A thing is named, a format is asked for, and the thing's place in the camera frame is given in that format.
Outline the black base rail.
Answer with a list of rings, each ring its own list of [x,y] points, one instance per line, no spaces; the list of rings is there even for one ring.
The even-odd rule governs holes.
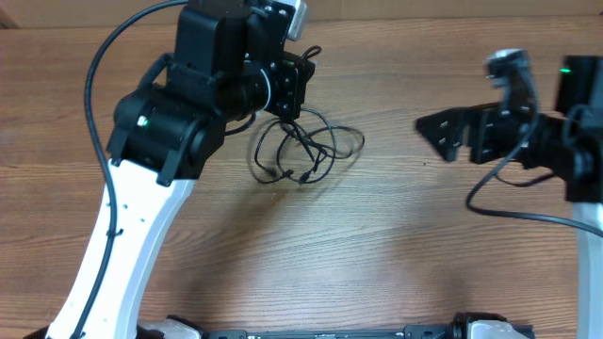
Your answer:
[[[498,314],[458,313],[446,324],[410,324],[397,329],[322,331],[206,331],[176,315],[161,322],[140,323],[137,339],[535,339],[531,325],[512,325]]]

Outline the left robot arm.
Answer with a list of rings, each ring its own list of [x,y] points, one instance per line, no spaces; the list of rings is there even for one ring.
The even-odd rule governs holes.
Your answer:
[[[96,145],[106,186],[72,290],[40,338],[199,338],[178,316],[140,323],[142,297],[173,220],[206,160],[260,111],[292,122],[315,67],[285,50],[303,1],[183,1],[175,47],[114,111]]]

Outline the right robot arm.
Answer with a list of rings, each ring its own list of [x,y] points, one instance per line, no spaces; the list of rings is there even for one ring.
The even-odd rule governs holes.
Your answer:
[[[465,198],[467,209],[484,216],[554,223],[577,232],[579,313],[577,336],[602,335],[602,59],[566,56],[555,110],[540,110],[530,58],[521,49],[505,49],[485,61],[486,75],[504,90],[500,101],[453,107],[416,120],[416,130],[447,162],[460,147],[475,164],[496,161]],[[527,186],[560,178],[573,216],[561,218],[528,212],[486,209],[474,205],[477,193],[498,178],[507,164],[549,173]]]

